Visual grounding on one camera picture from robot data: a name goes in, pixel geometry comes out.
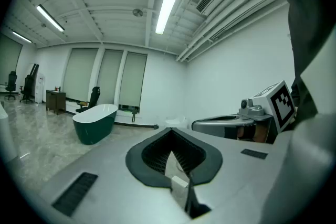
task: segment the black shirt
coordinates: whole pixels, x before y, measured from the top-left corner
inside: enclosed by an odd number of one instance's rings
[[[296,123],[317,113],[315,104],[300,75],[319,52],[335,24],[332,0],[287,0],[288,24],[292,42],[295,81],[294,103],[298,106]]]

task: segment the floor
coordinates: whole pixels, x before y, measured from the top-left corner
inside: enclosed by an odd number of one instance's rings
[[[8,114],[10,130],[18,150],[18,158],[10,162],[9,168],[26,188],[36,193],[39,193],[52,176],[92,148],[153,130],[115,124],[111,134],[97,144],[83,145],[76,135],[71,114],[56,115],[52,111],[46,111],[43,103],[20,103],[19,97],[8,101],[0,95],[0,101],[4,101],[4,109]],[[176,159],[171,154],[166,166],[166,176],[172,178],[174,175],[189,181],[178,170]],[[173,196],[183,207],[187,188],[181,188],[174,182],[172,185]]]

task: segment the window blind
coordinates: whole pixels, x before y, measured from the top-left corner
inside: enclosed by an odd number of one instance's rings
[[[122,51],[117,50],[105,50],[97,82],[97,86],[100,87],[98,104],[114,104],[114,93],[122,53]]]
[[[119,104],[140,106],[147,55],[128,53],[121,80]]]
[[[8,82],[8,75],[16,71],[22,45],[0,34],[0,84]]]
[[[72,49],[64,77],[63,91],[67,97],[89,101],[88,91],[97,49]]]

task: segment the chair backrest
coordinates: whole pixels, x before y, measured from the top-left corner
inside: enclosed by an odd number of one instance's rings
[[[17,75],[15,71],[11,71],[10,74],[8,75],[8,88],[15,89],[16,79],[17,79]]]
[[[100,87],[93,87],[92,88],[92,93],[91,93],[91,98],[90,98],[90,103],[89,103],[89,108],[93,108],[97,102],[98,102],[98,98],[100,95]]]
[[[25,86],[23,88],[23,91],[31,93],[33,89],[33,84],[34,84],[33,76],[27,75],[25,78]]]

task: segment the wooden desk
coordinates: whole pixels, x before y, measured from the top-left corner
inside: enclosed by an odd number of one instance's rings
[[[54,110],[58,115],[58,110],[62,109],[65,112],[65,92],[59,92],[54,90],[46,91],[46,110]]]

